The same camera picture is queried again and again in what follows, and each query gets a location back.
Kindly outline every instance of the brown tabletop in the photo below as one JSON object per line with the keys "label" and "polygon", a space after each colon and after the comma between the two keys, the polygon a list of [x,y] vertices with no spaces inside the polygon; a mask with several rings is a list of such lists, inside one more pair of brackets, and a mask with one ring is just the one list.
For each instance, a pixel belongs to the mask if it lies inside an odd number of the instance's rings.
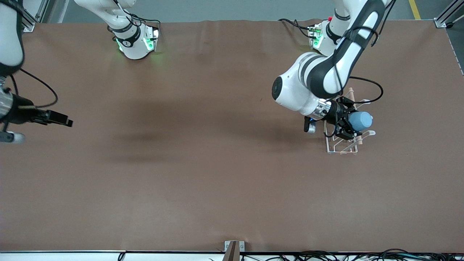
{"label": "brown tabletop", "polygon": [[[464,252],[464,78],[444,29],[389,21],[353,75],[377,135],[329,155],[271,97],[307,39],[280,22],[163,24],[133,61],[105,24],[41,24],[29,72],[75,124],[1,145],[0,249]],[[52,99],[16,74],[22,96]],[[350,80],[356,97],[374,85]]]}

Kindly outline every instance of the robotic arm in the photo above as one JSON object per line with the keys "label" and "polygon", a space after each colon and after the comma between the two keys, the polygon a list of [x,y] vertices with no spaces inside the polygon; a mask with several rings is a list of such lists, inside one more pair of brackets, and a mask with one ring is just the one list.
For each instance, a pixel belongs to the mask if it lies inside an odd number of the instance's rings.
{"label": "robotic arm", "polygon": [[8,124],[35,122],[43,125],[55,123],[72,126],[64,114],[39,110],[26,98],[11,93],[5,87],[5,78],[20,70],[24,62],[22,43],[22,0],[0,0],[0,142],[22,143],[24,135],[7,131]]}
{"label": "robotic arm", "polygon": [[346,85],[354,65],[369,44],[390,2],[337,0],[335,19],[326,26],[326,31],[332,34],[340,31],[336,25],[344,30],[339,40],[336,40],[338,43],[334,51],[329,56],[316,52],[304,53],[287,72],[275,80],[272,97],[280,105],[305,116],[306,132],[311,122],[327,120],[335,125],[338,137],[348,140],[360,135],[360,131],[372,124],[370,114],[357,111],[353,101],[333,98]]}
{"label": "robotic arm", "polygon": [[134,19],[126,8],[136,0],[74,0],[79,6],[103,19],[116,36],[119,50],[129,59],[142,59],[155,50],[159,28]]}
{"label": "robotic arm", "polygon": [[330,56],[334,53],[337,44],[351,22],[351,17],[345,9],[343,1],[334,0],[334,3],[334,16],[315,25],[315,31],[310,33],[311,36],[315,37],[311,41],[312,47],[324,56]]}

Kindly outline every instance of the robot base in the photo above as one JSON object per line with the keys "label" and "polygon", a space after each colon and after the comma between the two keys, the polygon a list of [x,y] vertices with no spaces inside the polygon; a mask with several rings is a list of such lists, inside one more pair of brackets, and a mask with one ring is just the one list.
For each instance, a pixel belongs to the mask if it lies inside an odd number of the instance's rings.
{"label": "robot base", "polygon": [[140,35],[131,47],[128,47],[130,45],[129,42],[116,39],[116,42],[119,45],[119,50],[123,52],[127,58],[132,60],[142,59],[151,51],[155,52],[158,38],[160,36],[159,28],[147,26],[145,24],[140,25],[139,28]]}
{"label": "robot base", "polygon": [[[345,95],[345,97],[355,100],[354,99],[354,91],[352,88],[348,88],[348,93]],[[364,104],[357,104],[355,105],[356,109],[359,109],[361,106]],[[324,132],[325,133],[332,133],[334,130],[328,130],[327,128],[327,121],[324,121]],[[362,133],[362,136],[357,136],[354,139],[351,140],[344,140],[342,138],[339,138],[337,136],[333,136],[331,138],[326,137],[325,142],[327,146],[327,153],[329,154],[353,154],[356,155],[358,153],[358,145],[362,145],[362,141],[369,137],[375,135],[375,131],[373,130],[366,130]]]}
{"label": "robot base", "polygon": [[325,56],[330,56],[334,53],[337,44],[327,35],[328,20],[322,21],[322,23],[314,25],[308,28],[308,34],[316,37],[316,39],[309,39],[309,46],[312,49],[319,51]]}

